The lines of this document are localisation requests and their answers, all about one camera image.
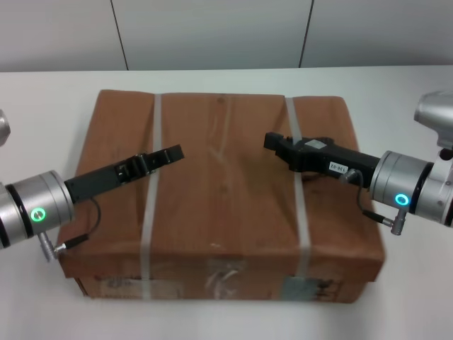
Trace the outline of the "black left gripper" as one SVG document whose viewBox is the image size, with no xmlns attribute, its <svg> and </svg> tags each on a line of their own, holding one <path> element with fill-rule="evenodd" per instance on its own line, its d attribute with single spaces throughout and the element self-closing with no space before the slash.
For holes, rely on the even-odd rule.
<svg viewBox="0 0 453 340">
<path fill-rule="evenodd" d="M 72 203 L 78 204 L 102 193 L 148 176 L 163 166 L 185 158 L 177 144 L 149 154 L 137 154 L 114 164 L 76 176 L 65 181 Z"/>
</svg>

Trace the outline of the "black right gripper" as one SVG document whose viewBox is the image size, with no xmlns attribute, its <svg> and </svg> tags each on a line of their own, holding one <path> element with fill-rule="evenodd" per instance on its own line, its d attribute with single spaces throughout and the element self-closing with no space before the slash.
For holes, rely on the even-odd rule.
<svg viewBox="0 0 453 340">
<path fill-rule="evenodd" d="M 332 140 L 302 139 L 296 143 L 292 138 L 276 132 L 267 132 L 263 143 L 265 149 L 288 164 L 294 172 L 315 172 L 339 177 L 349 170 L 361 171 L 370 177 L 379 158 L 336 145 Z"/>
</svg>

